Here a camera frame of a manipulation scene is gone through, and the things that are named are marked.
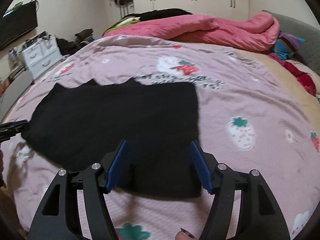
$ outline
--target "pink comforter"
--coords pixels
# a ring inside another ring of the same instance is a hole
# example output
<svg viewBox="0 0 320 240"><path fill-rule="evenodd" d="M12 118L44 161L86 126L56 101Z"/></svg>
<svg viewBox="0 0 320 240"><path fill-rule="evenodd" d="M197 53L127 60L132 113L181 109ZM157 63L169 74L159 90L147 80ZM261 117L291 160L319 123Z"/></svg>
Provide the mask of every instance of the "pink comforter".
<svg viewBox="0 0 320 240"><path fill-rule="evenodd" d="M265 51L275 44L279 35L279 23L271 14L262 11L245 22L194 14L139 22L106 33L104 37L118 34Z"/></svg>

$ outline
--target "fingernail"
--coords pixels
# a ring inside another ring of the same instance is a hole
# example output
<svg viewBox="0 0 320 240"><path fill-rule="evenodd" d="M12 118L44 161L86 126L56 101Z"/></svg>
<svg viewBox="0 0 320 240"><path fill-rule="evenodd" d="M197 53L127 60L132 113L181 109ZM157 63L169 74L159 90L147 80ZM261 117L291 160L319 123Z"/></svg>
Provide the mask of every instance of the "fingernail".
<svg viewBox="0 0 320 240"><path fill-rule="evenodd" d="M191 234L190 232L188 232L187 230L183 229L183 228L180 228L181 229L181 232L184 233L186 236L189 236L193 239L196 239L195 236L193 234Z"/></svg>

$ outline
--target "dark clothing pile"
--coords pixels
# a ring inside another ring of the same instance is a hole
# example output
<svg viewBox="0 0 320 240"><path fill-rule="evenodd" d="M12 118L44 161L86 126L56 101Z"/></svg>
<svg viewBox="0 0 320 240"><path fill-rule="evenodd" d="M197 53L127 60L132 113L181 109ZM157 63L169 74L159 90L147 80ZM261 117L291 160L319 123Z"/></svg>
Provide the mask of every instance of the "dark clothing pile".
<svg viewBox="0 0 320 240"><path fill-rule="evenodd" d="M88 45L94 39L92 38L93 30L87 29L80 33L75 34L76 41L67 41L65 39L57 38L57 45L60 49L60 53L64 55L73 55L83 47Z"/></svg>
<svg viewBox="0 0 320 240"><path fill-rule="evenodd" d="M186 148L198 140L198 101L188 82L142 85L133 78L76 88L55 84L35 109L22 137L49 160L82 171L113 152L133 147L118 186L141 194L199 197L201 183Z"/></svg>
<svg viewBox="0 0 320 240"><path fill-rule="evenodd" d="M140 17L141 22L150 21L150 20L156 20L156 19L163 19L163 18L169 18L174 16L180 16L180 15L188 15L192 14L190 12L187 12L182 9L164 9L164 10L154 10L150 12L145 13L131 13L123 17L122 19L126 17Z"/></svg>

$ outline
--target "gray headboard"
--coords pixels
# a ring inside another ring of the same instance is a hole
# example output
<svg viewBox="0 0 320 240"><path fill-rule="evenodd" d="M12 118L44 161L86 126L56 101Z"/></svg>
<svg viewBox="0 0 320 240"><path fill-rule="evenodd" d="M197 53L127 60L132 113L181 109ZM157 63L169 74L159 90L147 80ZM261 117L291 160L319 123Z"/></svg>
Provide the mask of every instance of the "gray headboard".
<svg viewBox="0 0 320 240"><path fill-rule="evenodd" d="M294 57L320 75L320 30L294 18L269 13L277 18L281 31L305 39Z"/></svg>

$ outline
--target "drawer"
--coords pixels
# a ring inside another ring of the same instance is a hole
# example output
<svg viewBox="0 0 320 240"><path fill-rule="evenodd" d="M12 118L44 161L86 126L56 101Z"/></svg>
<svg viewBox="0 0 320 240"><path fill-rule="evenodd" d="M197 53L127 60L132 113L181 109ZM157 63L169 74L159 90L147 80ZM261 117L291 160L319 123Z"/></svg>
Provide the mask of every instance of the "drawer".
<svg viewBox="0 0 320 240"><path fill-rule="evenodd" d="M22 52L22 57L27 66L30 66L43 58L40 45L34 45Z"/></svg>
<svg viewBox="0 0 320 240"><path fill-rule="evenodd" d="M33 78L36 79L48 68L52 67L62 59L59 48L56 48L49 56L43 58L36 64L29 66L28 69L32 72Z"/></svg>
<svg viewBox="0 0 320 240"><path fill-rule="evenodd" d="M51 35L48 41L42 39L40 46L44 57L50 55L58 47L56 37Z"/></svg>

